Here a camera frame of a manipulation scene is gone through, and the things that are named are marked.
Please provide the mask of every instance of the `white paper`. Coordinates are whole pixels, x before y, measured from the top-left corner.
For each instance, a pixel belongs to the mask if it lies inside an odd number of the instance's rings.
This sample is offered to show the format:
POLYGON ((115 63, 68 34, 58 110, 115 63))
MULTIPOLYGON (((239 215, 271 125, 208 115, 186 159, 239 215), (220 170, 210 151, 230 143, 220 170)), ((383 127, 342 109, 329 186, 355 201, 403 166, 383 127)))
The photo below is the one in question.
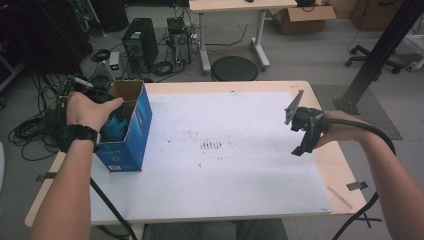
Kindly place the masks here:
MULTIPOLYGON (((304 132, 285 125, 288 92, 150 94, 142 172, 92 177, 124 218, 147 222, 266 218, 331 212, 304 132)), ((92 220, 113 221, 92 191, 92 220)))

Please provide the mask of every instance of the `desktop computer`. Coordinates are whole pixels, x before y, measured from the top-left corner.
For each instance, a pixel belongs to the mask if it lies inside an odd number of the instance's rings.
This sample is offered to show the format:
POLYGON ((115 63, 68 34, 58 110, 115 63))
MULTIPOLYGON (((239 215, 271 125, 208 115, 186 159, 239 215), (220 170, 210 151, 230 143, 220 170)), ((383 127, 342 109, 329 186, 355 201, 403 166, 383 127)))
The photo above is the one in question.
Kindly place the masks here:
POLYGON ((122 43, 134 73, 152 72, 159 53, 152 19, 134 18, 122 43))
POLYGON ((170 44, 177 66, 184 66, 191 63, 190 36, 187 29, 170 32, 170 44))

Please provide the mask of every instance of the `skin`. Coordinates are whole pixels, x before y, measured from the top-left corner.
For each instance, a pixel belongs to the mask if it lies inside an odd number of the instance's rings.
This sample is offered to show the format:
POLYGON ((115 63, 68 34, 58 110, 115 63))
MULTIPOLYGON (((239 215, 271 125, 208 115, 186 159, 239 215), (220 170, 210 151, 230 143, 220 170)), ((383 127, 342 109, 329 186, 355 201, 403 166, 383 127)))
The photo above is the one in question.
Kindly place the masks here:
MULTIPOLYGON (((67 124, 89 126, 97 132, 122 98, 96 104, 81 93, 71 93, 67 124)), ((35 218, 31 239, 89 239, 91 228, 90 170, 94 143, 75 140, 35 218)))
MULTIPOLYGON (((362 122, 340 111, 325 112, 324 116, 362 122)), ((423 190, 387 144, 371 132, 343 125, 330 125, 317 148, 331 141, 356 141, 364 150, 392 238, 424 239, 423 190)))
MULTIPOLYGON (((115 99, 95 104, 84 95, 73 93, 68 103, 67 122, 99 131, 110 112, 122 102, 122 99, 115 99)), ((360 121, 339 111, 325 112, 324 116, 360 121)), ((424 193, 386 143, 366 130, 330 125, 317 148, 332 141, 356 141, 364 150, 392 238, 424 239, 424 193)), ((39 209, 31 232, 32 240, 89 239, 93 147, 93 142, 88 140, 72 143, 39 209)))

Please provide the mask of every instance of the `metal pole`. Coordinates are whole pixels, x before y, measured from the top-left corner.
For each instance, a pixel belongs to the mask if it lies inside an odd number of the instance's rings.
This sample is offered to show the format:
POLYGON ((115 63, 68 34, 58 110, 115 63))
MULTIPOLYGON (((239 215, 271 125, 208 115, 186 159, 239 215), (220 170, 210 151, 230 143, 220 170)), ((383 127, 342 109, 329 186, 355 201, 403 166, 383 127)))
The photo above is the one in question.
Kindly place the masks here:
POLYGON ((362 65, 352 84, 341 99, 334 99, 336 109, 357 113, 356 104, 371 85, 392 52, 424 11, 423 0, 405 0, 362 65))

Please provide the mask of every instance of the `round stool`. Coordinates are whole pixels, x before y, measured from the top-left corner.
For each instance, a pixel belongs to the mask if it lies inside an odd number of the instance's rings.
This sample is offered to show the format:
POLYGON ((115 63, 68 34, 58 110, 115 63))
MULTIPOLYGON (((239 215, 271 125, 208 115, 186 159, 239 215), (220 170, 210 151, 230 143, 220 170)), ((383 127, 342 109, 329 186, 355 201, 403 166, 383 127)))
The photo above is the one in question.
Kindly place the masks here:
POLYGON ((211 67, 211 76, 216 81, 254 81, 259 70, 256 65, 242 57, 228 56, 216 60, 211 67))

